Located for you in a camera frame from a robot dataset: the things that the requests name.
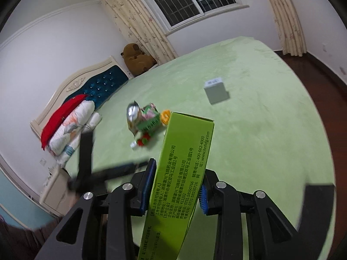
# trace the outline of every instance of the window sill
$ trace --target window sill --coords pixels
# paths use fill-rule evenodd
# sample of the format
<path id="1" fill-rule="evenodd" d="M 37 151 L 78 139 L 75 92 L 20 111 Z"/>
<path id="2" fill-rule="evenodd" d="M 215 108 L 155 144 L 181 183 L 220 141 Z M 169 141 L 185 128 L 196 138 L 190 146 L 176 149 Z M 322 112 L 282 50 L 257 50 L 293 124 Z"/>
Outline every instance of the window sill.
<path id="1" fill-rule="evenodd" d="M 170 34 L 178 31 L 178 30 L 181 30 L 182 28 L 185 28 L 189 25 L 192 25 L 194 23 L 197 23 L 201 20 L 204 20 L 204 19 L 207 19 L 207 18 L 210 18 L 212 16 L 216 16 L 216 15 L 220 15 L 222 13 L 226 13 L 226 12 L 231 12 L 231 11 L 234 11 L 234 10 L 238 10 L 238 9 L 241 9 L 241 8 L 248 8 L 249 5 L 240 5 L 240 4 L 235 4 L 235 5 L 230 5 L 230 6 L 225 6 L 225 7 L 222 7 L 222 8 L 217 8 L 217 9 L 214 9 L 214 10 L 211 10 L 207 13 L 205 13 L 205 15 L 203 16 L 200 16 L 198 18 L 195 18 L 194 20 L 190 20 L 180 26 L 177 26 L 175 28 L 172 28 L 169 30 L 169 32 L 167 32 L 165 34 L 165 36 L 169 36 Z"/>

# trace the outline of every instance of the beige curtain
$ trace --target beige curtain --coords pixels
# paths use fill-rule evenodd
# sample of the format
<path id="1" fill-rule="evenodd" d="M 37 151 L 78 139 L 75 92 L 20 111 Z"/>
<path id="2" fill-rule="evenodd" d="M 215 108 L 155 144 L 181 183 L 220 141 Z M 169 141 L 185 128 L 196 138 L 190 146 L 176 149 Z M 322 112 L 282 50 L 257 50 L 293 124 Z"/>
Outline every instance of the beige curtain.
<path id="1" fill-rule="evenodd" d="M 275 16 L 283 54 L 302 56 L 306 53 L 306 43 L 299 17 L 291 0 L 269 0 Z"/>
<path id="2" fill-rule="evenodd" d="M 100 0 L 122 35 L 152 55 L 158 64 L 177 57 L 166 36 L 141 0 Z"/>

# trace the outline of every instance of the brown stuffed animal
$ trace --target brown stuffed animal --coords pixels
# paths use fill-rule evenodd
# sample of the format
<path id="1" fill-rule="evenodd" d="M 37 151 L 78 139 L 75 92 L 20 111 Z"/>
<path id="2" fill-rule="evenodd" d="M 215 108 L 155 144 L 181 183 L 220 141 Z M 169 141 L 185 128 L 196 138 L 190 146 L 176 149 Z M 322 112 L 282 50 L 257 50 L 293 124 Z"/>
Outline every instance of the brown stuffed animal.
<path id="1" fill-rule="evenodd" d="M 123 57 L 129 71 L 135 76 L 148 71 L 148 69 L 157 64 L 157 61 L 152 56 L 145 55 L 135 43 L 126 45 L 120 55 Z"/>

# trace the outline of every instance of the folded blanket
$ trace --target folded blanket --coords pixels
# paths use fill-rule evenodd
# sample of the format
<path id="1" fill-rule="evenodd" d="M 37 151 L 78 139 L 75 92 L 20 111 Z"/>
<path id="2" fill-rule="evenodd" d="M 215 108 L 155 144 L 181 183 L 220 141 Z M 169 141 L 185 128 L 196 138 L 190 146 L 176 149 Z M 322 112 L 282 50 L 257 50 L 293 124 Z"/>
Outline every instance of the folded blanket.
<path id="1" fill-rule="evenodd" d="M 79 131 L 77 136 L 75 136 L 71 140 L 71 142 L 69 142 L 65 146 L 63 152 L 60 155 L 56 156 L 56 161 L 57 161 L 59 166 L 64 167 L 65 164 L 67 163 L 67 161 L 70 159 L 71 155 L 78 148 L 79 142 L 80 142 L 80 139 L 81 139 L 81 133 L 82 132 L 86 132 L 88 130 L 94 130 L 94 128 L 99 124 L 100 120 L 101 120 L 101 116 L 100 116 L 99 113 L 94 112 L 91 115 L 91 117 L 89 118 L 87 123 L 84 125 L 84 127 Z"/>
<path id="2" fill-rule="evenodd" d="M 61 154 L 65 146 L 74 139 L 94 112 L 93 101 L 82 101 L 60 125 L 51 140 L 49 149 L 53 155 Z"/>

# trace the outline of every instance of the tufted upholstery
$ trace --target tufted upholstery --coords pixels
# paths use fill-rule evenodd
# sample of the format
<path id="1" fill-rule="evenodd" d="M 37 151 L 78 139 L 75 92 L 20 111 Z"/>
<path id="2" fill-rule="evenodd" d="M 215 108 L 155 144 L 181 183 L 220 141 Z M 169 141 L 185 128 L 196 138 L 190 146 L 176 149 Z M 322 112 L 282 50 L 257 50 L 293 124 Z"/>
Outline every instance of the tufted upholstery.
<path id="1" fill-rule="evenodd" d="M 64 102 L 78 94 L 88 94 L 87 101 L 94 101 L 98 109 L 120 86 L 128 81 L 128 76 L 117 65 L 91 77 L 76 92 L 68 96 Z"/>

